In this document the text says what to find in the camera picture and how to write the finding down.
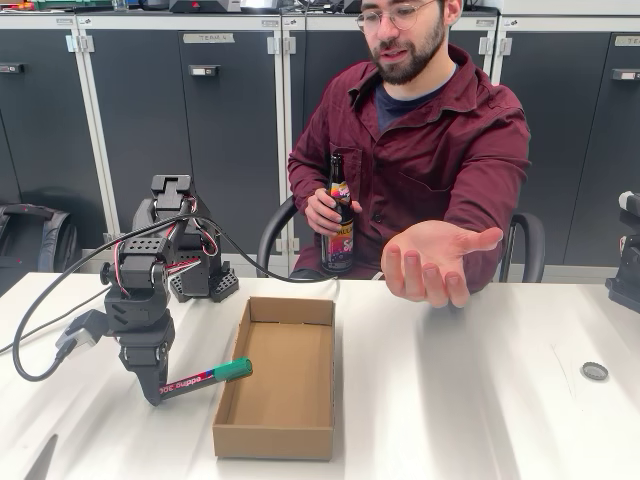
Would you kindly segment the person's right hand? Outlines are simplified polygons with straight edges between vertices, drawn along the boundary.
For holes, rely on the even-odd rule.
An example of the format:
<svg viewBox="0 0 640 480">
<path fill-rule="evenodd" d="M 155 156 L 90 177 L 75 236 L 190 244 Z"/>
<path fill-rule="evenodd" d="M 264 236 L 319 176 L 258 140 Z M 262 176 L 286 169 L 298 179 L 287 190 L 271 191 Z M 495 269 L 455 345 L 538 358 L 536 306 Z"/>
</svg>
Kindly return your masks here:
<svg viewBox="0 0 640 480">
<path fill-rule="evenodd" d="M 342 217 L 335 210 L 336 202 L 324 188 L 317 189 L 307 199 L 304 214 L 310 228 L 324 236 L 336 236 L 341 229 Z"/>
</svg>

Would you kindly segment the person's left hand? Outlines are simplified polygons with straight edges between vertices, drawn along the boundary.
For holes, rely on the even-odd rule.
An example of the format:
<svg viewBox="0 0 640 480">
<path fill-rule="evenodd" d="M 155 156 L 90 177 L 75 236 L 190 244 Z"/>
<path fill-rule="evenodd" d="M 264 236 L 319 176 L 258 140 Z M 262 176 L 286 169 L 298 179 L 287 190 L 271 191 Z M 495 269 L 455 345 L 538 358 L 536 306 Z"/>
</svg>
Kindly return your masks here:
<svg viewBox="0 0 640 480">
<path fill-rule="evenodd" d="M 434 308 L 463 307 L 470 297 L 464 256 L 491 251 L 502 239 L 497 227 L 474 232 L 444 221 L 420 222 L 385 245 L 381 271 L 396 297 Z"/>
</svg>

